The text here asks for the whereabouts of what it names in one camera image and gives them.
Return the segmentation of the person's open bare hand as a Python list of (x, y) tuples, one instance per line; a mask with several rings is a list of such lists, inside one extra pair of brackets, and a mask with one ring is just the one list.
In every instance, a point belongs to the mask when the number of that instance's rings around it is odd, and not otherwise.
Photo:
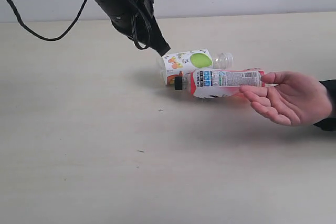
[(314, 125), (320, 81), (292, 71), (270, 72), (261, 80), (270, 86), (239, 88), (257, 113), (280, 125)]

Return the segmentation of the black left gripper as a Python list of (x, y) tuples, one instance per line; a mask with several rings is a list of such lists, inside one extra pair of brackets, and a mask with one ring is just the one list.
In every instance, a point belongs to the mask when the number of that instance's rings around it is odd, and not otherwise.
[(163, 57), (170, 49), (155, 17), (146, 17), (138, 0), (95, 0), (114, 28), (134, 43), (146, 43)]

